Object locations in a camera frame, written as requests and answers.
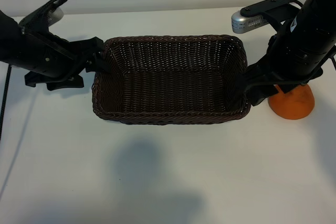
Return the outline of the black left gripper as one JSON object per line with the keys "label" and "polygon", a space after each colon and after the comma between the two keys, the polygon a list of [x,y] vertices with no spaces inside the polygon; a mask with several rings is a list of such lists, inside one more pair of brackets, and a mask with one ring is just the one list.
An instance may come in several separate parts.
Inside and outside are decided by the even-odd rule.
{"label": "black left gripper", "polygon": [[45,83],[49,91],[64,88],[83,88],[80,73],[110,73],[110,65],[101,58],[95,58],[95,52],[104,50],[104,42],[98,37],[87,40],[66,41],[61,43],[50,40],[33,40],[35,45],[25,53],[27,61],[24,68],[29,70],[25,75],[25,85],[35,87]]}

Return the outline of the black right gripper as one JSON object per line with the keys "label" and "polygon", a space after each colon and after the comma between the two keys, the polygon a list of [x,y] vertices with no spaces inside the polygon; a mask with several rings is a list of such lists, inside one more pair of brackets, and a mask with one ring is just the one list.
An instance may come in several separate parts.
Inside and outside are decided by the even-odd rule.
{"label": "black right gripper", "polygon": [[322,76],[321,64],[306,76],[291,76],[286,73],[278,73],[276,66],[272,65],[270,57],[264,56],[255,64],[248,67],[244,74],[245,87],[248,91],[248,101],[251,105],[259,105],[263,100],[278,93],[276,84],[296,87],[299,84],[307,84],[310,80]]}

